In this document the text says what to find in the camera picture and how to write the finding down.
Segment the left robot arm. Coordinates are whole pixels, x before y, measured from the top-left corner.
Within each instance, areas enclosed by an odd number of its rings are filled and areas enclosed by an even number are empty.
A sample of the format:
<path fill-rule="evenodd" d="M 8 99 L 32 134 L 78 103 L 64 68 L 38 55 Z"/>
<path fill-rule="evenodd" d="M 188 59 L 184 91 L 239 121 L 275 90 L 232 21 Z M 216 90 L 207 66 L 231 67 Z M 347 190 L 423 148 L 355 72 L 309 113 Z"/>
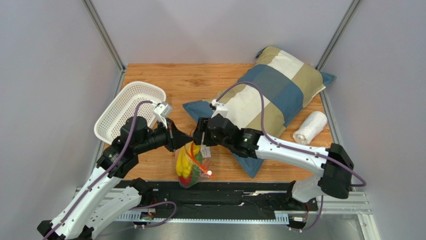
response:
<path fill-rule="evenodd" d="M 100 206 L 107 193 L 138 164 L 139 155 L 160 147 L 174 152 L 191 141 L 192 137 L 178 130 L 170 119 L 151 129 L 145 118 L 130 117 L 103 151 L 77 196 L 54 219 L 42 221 L 37 230 L 45 240 L 94 240 L 124 212 L 151 203 L 153 188 L 136 178 L 119 196 Z"/>

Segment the green fake chili pepper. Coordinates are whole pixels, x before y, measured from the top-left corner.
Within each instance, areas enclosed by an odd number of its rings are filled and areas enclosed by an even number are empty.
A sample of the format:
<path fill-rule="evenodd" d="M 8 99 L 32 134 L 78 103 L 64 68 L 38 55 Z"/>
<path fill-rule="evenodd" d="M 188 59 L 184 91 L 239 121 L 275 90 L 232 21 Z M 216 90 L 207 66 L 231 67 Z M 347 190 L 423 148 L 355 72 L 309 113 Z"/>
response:
<path fill-rule="evenodd" d="M 203 164 L 203 156 L 202 156 L 202 154 L 201 154 L 200 152 L 199 152 L 199 153 L 197 153 L 197 154 L 194 156 L 194 159 L 196 160 L 196 162 L 197 162 L 200 166 Z M 197 173 L 198 177 L 199 177 L 199 176 L 201 176 L 201 173 L 203 172 L 197 164 L 195 164 L 195 171 L 196 171 L 196 173 Z"/>

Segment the red fake apple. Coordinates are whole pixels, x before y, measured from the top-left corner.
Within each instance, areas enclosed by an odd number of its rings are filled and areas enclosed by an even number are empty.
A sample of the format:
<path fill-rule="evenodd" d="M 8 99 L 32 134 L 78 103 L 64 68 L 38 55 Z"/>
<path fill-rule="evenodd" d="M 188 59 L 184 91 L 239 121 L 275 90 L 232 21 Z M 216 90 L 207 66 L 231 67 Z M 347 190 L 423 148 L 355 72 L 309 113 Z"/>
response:
<path fill-rule="evenodd" d="M 183 175 L 179 176 L 178 180 L 179 180 L 180 185 L 184 188 L 189 188 L 193 185 L 192 184 L 192 175 L 189 175 L 187 177 L 184 177 Z"/>

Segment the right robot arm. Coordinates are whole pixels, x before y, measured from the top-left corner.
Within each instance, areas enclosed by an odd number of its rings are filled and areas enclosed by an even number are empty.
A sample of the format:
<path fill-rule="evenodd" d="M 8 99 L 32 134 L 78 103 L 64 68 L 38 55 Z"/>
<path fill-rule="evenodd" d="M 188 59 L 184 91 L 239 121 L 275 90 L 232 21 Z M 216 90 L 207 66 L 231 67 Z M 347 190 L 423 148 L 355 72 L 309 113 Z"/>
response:
<path fill-rule="evenodd" d="M 276 160 L 310 171 L 311 177 L 289 187 L 289 196 L 295 201 L 306 203 L 322 195 L 349 197 L 354 164 L 339 144 L 328 148 L 300 145 L 260 130 L 238 128 L 219 114 L 198 119 L 193 141 L 207 147 L 223 146 L 241 158 Z"/>

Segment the clear orange zip top bag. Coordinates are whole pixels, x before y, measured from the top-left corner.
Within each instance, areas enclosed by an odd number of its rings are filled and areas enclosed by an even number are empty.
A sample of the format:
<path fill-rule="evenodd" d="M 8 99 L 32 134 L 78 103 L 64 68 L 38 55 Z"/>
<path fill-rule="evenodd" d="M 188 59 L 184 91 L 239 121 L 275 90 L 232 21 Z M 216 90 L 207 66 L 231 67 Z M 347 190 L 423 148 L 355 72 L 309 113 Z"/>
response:
<path fill-rule="evenodd" d="M 184 148 L 187 154 L 187 157 L 192 160 L 192 172 L 190 176 L 192 176 L 192 186 L 194 186 L 197 183 L 204 182 L 207 180 L 210 180 L 213 177 L 213 172 L 210 170 L 210 160 L 212 157 L 211 149 L 208 146 L 205 145 L 195 145 L 193 142 L 187 143 L 185 146 L 181 147 L 180 149 Z M 177 154 L 179 153 L 179 150 L 175 154 L 176 163 L 177 163 Z M 203 157 L 202 165 L 199 165 L 196 160 L 194 159 L 195 155 L 201 153 Z M 201 176 L 198 176 L 195 171 L 195 164 L 199 166 L 199 168 L 202 170 Z"/>

